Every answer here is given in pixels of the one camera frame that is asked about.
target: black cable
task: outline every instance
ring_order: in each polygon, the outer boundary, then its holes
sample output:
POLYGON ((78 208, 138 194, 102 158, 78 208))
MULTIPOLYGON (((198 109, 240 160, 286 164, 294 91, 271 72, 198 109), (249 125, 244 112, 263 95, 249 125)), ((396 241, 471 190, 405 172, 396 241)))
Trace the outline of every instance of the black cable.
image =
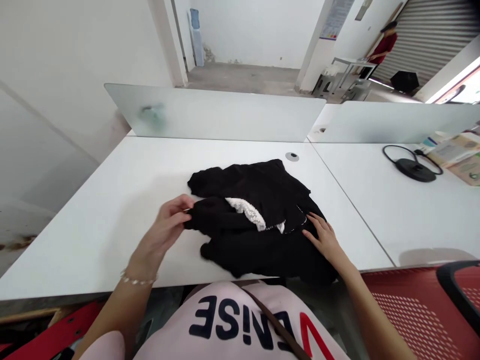
POLYGON ((442 175, 444 173, 444 170, 440 167, 440 165, 438 165, 434 160, 432 160, 431 158, 429 158, 429 156, 427 154, 425 154, 422 150, 415 150, 415 154, 417 155, 420 155, 421 157, 424 157, 425 159, 427 159, 430 163, 432 163, 433 165, 436 166, 437 169, 440 170, 440 172, 433 172, 435 175, 442 175))
POLYGON ((442 175, 444 173, 444 170, 440 167, 440 165, 438 165, 434 160, 432 160, 431 158, 428 157, 428 155, 426 155, 422 150, 415 150, 415 151, 412 151, 406 147, 403 147, 403 146, 399 146, 399 145, 386 145, 384 146, 381 151, 383 152, 383 155, 386 156, 386 158, 388 160, 390 160, 392 163, 396 163, 396 161, 393 161, 392 158, 390 156, 387 155, 387 152, 385 151, 386 148, 389 148, 389 147, 393 147, 393 148, 400 148, 400 149, 404 149, 404 150, 407 150, 410 154, 413 155, 413 159, 415 160, 415 162, 419 162, 419 159, 417 157, 418 156, 421 156, 421 157, 424 157, 425 159, 427 159, 428 161, 430 161, 430 163, 432 163, 433 165, 435 165, 437 167, 437 169, 440 170, 440 172, 433 172, 432 170, 432 173, 435 174, 435 175, 442 175))
POLYGON ((408 152, 410 152, 410 154, 413 155, 413 159, 418 163, 419 160, 417 159, 417 155, 415 155, 415 153, 410 150, 410 149, 407 149, 406 147, 403 147, 403 146, 399 146, 399 145, 387 145, 387 146, 384 146, 383 149, 381 149, 381 151, 383 152, 383 155, 386 156, 386 158, 388 160, 390 160, 392 163, 395 164, 395 161, 392 160, 392 158, 390 156, 387 155, 387 152, 385 151, 386 148, 389 148, 389 147, 394 147, 394 148, 400 148, 400 149, 404 149, 404 150, 407 150, 408 152))

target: white lace trim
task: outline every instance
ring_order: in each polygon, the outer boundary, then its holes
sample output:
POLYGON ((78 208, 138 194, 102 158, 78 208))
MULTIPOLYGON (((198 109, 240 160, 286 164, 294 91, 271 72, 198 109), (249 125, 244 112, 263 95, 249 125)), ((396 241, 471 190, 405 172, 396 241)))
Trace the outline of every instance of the white lace trim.
MULTIPOLYGON (((256 225, 256 229, 259 232, 271 229, 271 227, 267 228, 267 224, 265 224, 263 216, 255 208, 255 206, 253 206, 247 200, 238 197, 226 197, 225 200, 232 208, 236 210, 237 213, 245 214, 248 221, 256 225)), ((285 229, 285 221, 275 225, 275 227, 280 231, 281 234, 283 234, 285 229)))

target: box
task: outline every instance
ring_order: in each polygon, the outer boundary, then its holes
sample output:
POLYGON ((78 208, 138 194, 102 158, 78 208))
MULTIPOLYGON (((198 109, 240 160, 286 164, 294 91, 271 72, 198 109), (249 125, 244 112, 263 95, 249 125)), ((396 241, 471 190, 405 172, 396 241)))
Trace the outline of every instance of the box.
POLYGON ((448 168, 480 152, 480 136, 464 132, 442 142, 428 153, 438 165, 448 168))
POLYGON ((480 152, 448 168, 472 186, 480 186, 480 152))

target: shoulder strap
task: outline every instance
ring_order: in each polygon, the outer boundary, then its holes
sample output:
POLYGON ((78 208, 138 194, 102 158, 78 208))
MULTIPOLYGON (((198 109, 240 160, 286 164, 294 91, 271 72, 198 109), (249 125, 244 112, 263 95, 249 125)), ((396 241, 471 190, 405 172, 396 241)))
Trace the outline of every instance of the shoulder strap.
POLYGON ((260 310, 266 315, 268 320, 270 320, 273 327, 278 331, 281 337, 286 341, 286 343, 291 347, 293 353, 299 360, 311 360, 310 356, 307 355, 304 349, 298 344, 292 335, 284 328, 284 326, 277 320, 277 318, 272 314, 272 312, 260 301, 258 300, 251 292, 241 289, 246 292, 253 299, 255 304, 258 305, 260 310))

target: black clothing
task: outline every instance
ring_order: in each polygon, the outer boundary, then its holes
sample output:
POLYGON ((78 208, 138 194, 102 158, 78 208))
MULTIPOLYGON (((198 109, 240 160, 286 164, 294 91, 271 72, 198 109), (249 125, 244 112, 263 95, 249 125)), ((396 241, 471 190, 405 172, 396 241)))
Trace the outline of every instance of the black clothing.
POLYGON ((186 229, 211 238, 200 254, 236 278, 254 273, 297 277, 311 284, 328 285, 338 276, 335 269, 302 234, 315 227, 305 217, 313 212, 325 218, 310 198, 310 190, 288 174, 281 160, 251 165, 213 167, 191 176, 193 195, 205 199, 189 211, 186 229), (237 213, 226 198, 246 200, 264 219, 265 230, 237 213), (277 225, 284 223, 283 233, 277 225))

